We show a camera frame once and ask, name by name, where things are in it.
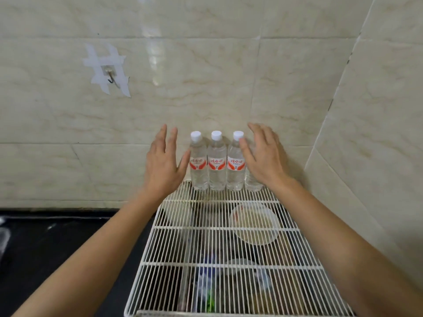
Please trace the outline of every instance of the wire rack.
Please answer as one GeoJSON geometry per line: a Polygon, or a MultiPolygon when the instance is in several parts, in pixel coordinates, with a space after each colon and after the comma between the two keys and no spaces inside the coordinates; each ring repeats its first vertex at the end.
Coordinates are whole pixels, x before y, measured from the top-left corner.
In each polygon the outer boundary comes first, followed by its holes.
{"type": "Polygon", "coordinates": [[[156,213],[125,316],[355,316],[266,187],[199,192],[156,213]]]}

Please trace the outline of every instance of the white tape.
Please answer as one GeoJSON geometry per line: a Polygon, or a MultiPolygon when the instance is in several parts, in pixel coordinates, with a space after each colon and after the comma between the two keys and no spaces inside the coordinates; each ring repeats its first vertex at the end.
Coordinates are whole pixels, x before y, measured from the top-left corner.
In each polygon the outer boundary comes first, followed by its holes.
{"type": "Polygon", "coordinates": [[[130,90],[128,88],[129,78],[125,76],[124,69],[122,67],[126,56],[120,56],[118,49],[116,49],[110,43],[107,44],[110,55],[106,57],[98,57],[92,44],[86,43],[85,48],[88,52],[88,58],[84,59],[84,65],[86,67],[92,67],[95,73],[91,79],[91,83],[100,85],[101,90],[109,95],[109,76],[105,76],[103,74],[102,66],[112,65],[116,71],[116,76],[114,76],[116,84],[119,85],[122,93],[125,96],[131,97],[130,90]]]}

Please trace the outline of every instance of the hand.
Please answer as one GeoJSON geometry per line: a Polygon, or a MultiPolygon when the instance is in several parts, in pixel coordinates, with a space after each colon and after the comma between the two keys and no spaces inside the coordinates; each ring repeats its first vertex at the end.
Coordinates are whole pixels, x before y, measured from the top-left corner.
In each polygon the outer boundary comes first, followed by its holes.
{"type": "Polygon", "coordinates": [[[273,189],[280,180],[288,179],[288,156],[279,141],[279,137],[270,127],[248,123],[254,133],[256,150],[251,153],[245,138],[239,140],[242,154],[248,170],[262,184],[273,189]]]}
{"type": "Polygon", "coordinates": [[[147,153],[143,191],[153,198],[164,199],[177,190],[187,172],[190,150],[176,166],[176,137],[178,129],[171,130],[166,143],[167,126],[163,125],[147,153]]]}

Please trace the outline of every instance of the clear plastic bottle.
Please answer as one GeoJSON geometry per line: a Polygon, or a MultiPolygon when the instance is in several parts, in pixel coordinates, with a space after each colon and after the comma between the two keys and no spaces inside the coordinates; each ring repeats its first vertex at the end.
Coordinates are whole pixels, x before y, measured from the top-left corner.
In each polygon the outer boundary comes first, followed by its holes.
{"type": "Polygon", "coordinates": [[[189,167],[191,169],[191,183],[195,190],[207,190],[209,176],[207,173],[207,147],[201,132],[191,132],[191,157],[189,167]]]}
{"type": "Polygon", "coordinates": [[[245,159],[239,147],[239,140],[244,136],[242,131],[234,132],[234,140],[228,148],[228,170],[226,172],[226,187],[240,191],[244,185],[245,159]]]}
{"type": "MultiPolygon", "coordinates": [[[[251,144],[250,149],[252,154],[256,152],[256,145],[251,144]]],[[[263,185],[251,174],[248,168],[245,171],[245,189],[251,192],[259,192],[263,185]]]]}
{"type": "Polygon", "coordinates": [[[223,142],[222,133],[213,131],[211,133],[211,144],[207,148],[209,161],[209,186],[210,189],[218,192],[226,186],[226,144],[223,142]]]}

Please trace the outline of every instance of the person's left arm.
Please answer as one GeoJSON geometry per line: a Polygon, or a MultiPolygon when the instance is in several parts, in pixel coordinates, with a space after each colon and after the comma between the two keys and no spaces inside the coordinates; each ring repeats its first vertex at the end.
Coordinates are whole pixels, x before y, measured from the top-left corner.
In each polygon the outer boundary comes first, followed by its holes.
{"type": "Polygon", "coordinates": [[[147,154],[144,185],[135,198],[69,257],[12,317],[92,316],[106,298],[145,225],[182,182],[189,151],[176,165],[177,129],[164,125],[147,154]]]}

